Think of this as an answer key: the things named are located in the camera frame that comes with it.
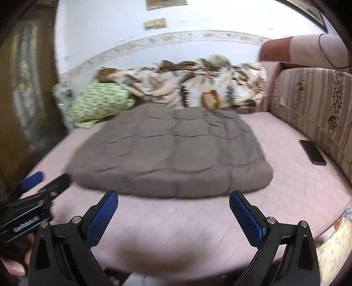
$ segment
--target gray quilted cushion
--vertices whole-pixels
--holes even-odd
[[[144,104],[88,139],[68,166],[86,188],[203,198],[265,188],[272,179],[252,130],[234,111]]]

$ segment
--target decorative wall border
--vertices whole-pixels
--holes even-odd
[[[269,40],[270,39],[265,37],[246,33],[218,30],[196,30],[159,34],[115,46],[112,49],[91,57],[69,70],[67,73],[59,75],[59,79],[61,83],[69,83],[71,79],[79,76],[92,66],[102,65],[109,59],[162,44],[196,41],[227,41],[261,46]]]

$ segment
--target smartphone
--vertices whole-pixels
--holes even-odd
[[[302,145],[303,149],[308,155],[308,158],[313,164],[321,166],[326,165],[326,161],[312,141],[300,140],[300,144]]]

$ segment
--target human hand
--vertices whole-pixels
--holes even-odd
[[[33,243],[34,243],[34,234],[29,234],[27,236],[27,242],[30,245],[29,250],[27,251],[27,253],[24,256],[24,261],[27,264],[27,266],[29,266],[29,262],[31,259],[31,254],[32,254],[32,247],[33,247]],[[2,262],[4,263],[7,271],[13,275],[13,276],[24,276],[26,275],[26,270],[24,268],[24,266],[16,261],[13,260],[8,260],[8,259],[2,259]]]

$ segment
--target picture frame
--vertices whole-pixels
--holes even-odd
[[[326,24],[320,11],[308,0],[276,0],[282,4],[285,4],[295,11],[299,12],[306,18],[310,19],[322,30],[327,32]]]
[[[187,5],[187,0],[145,0],[147,10],[164,7]]]

